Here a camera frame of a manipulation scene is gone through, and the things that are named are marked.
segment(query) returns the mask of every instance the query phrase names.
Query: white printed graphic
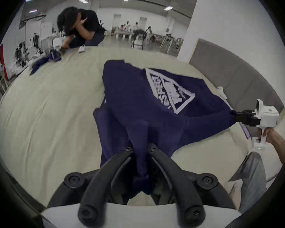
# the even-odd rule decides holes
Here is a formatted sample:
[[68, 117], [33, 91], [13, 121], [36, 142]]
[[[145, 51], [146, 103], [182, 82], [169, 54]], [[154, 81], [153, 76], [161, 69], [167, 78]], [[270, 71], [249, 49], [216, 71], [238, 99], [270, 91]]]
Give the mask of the white printed graphic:
[[166, 77], [152, 69], [146, 68], [146, 75], [153, 95], [178, 114], [195, 97], [195, 93], [181, 87], [173, 79]]

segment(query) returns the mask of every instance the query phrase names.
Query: screw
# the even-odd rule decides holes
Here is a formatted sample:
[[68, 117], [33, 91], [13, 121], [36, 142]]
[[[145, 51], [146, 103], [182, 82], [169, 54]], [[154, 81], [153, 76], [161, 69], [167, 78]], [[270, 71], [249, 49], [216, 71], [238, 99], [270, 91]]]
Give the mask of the screw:
[[156, 147], [155, 147], [155, 146], [152, 146], [152, 147], [150, 148], [150, 151], [153, 152], [154, 150], [156, 150]]

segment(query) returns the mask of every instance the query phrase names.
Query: human hand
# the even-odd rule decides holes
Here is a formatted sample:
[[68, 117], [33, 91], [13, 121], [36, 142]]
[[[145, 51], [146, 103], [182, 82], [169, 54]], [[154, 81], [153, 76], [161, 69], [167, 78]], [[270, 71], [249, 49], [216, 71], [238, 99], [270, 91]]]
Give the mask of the human hand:
[[69, 46], [69, 42], [64, 41], [64, 42], [62, 43], [62, 45], [61, 45], [61, 48], [69, 49], [69, 48], [70, 48], [70, 46]]
[[84, 24], [84, 22], [87, 20], [87, 17], [80, 21], [80, 24]]
[[[263, 132], [263, 136], [267, 135], [266, 142], [269, 142], [272, 144], [274, 133], [275, 131], [272, 127], [268, 127], [265, 129], [265, 131]], [[262, 135], [262, 129], [259, 128], [259, 134], [258, 134], [259, 139], [261, 138], [261, 135]]]
[[83, 20], [78, 21], [77, 24], [75, 25], [75, 28], [77, 28], [78, 26], [82, 26], [86, 20], [87, 20], [87, 17]]

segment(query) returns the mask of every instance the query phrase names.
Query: gray padded panel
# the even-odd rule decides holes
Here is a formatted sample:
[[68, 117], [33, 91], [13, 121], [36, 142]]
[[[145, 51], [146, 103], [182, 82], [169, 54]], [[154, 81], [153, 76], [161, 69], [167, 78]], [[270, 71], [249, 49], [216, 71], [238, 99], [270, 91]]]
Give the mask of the gray padded panel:
[[[236, 111], [254, 110], [257, 99], [279, 112], [284, 105], [267, 80], [250, 64], [216, 44], [199, 39], [189, 62], [215, 87], [223, 86], [227, 101]], [[257, 129], [248, 127], [256, 136]]]

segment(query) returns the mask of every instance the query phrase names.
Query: dark pants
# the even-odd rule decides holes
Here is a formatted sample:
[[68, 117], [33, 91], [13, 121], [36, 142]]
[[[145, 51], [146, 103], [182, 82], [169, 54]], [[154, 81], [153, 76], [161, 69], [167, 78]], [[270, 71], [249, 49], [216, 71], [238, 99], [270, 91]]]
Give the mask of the dark pants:
[[98, 46], [99, 43], [101, 43], [104, 39], [104, 34], [102, 33], [95, 33], [92, 40], [84, 40], [84, 38], [82, 38], [81, 36], [76, 36], [75, 38], [73, 38], [73, 40], [70, 42], [69, 46], [70, 48], [76, 48], [76, 47], [80, 47], [83, 44], [85, 44], [86, 46]]

